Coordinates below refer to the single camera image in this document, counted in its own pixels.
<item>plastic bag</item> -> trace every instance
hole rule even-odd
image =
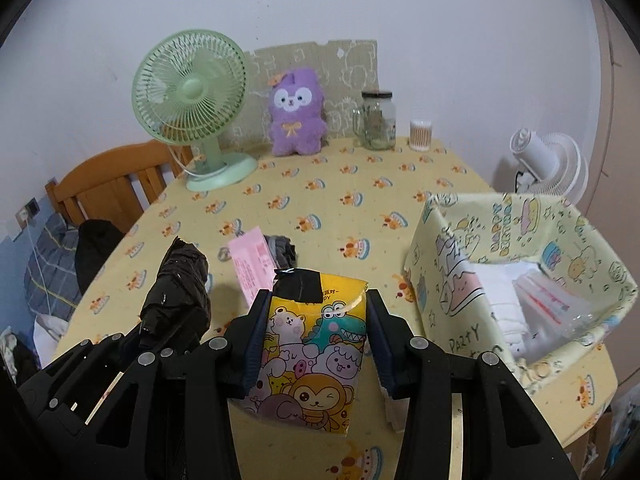
[[[594,322],[589,301],[569,294],[539,270],[530,270],[513,283],[520,302],[535,311],[557,336],[570,340]]]
[[[186,337],[197,346],[211,323],[211,302],[206,291],[209,264],[193,244],[176,237],[167,250],[158,278],[146,295],[140,310],[140,349],[151,349],[185,316],[190,317]]]
[[[367,283],[306,269],[276,279],[258,381],[239,405],[262,420],[346,435],[367,337]]]

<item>wooden chair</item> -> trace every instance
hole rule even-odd
[[[189,147],[180,150],[184,165],[191,157]],[[142,215],[129,175],[138,177],[151,204],[166,187],[160,170],[163,164],[169,164],[175,176],[182,173],[162,142],[130,144],[92,156],[59,184],[51,180],[45,189],[54,209],[67,221],[79,226],[90,218],[110,220],[126,233]]]

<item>purple plush toy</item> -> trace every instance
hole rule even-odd
[[[326,123],[320,117],[324,93],[316,71],[295,68],[274,78],[269,100],[273,155],[313,155],[320,151]]]

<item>green desk fan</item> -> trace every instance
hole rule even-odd
[[[257,162],[245,153],[220,151],[218,136],[242,109],[247,76],[242,50],[212,30],[184,30],[158,43],[133,79],[138,121],[170,146],[188,174],[187,189],[206,191],[239,182]],[[171,146],[191,145],[185,167]]]

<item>yellow tablecloth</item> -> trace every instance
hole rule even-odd
[[[255,226],[264,234],[290,237],[300,267],[367,280],[394,314],[403,316],[415,334],[423,334],[401,269],[427,193],[490,190],[440,142],[421,155],[409,150],[405,139],[399,139],[393,152],[369,152],[355,148],[353,139],[335,139],[316,156],[261,156],[258,170],[246,180],[208,193],[189,192],[178,179],[108,259],[82,298],[58,355],[84,338],[98,342],[109,334],[127,333],[138,322],[175,235],[194,242],[207,256],[213,288],[206,338],[222,334],[225,324],[244,314],[247,305],[233,263],[219,261],[218,252],[235,232]],[[595,402],[582,407],[580,385],[588,376]],[[615,389],[609,356],[598,346],[534,401],[566,445],[597,420]],[[363,360],[347,438],[272,427],[239,409],[230,412],[244,480],[393,478],[402,437],[386,423],[370,358]],[[453,412],[451,478],[459,478],[457,405]]]

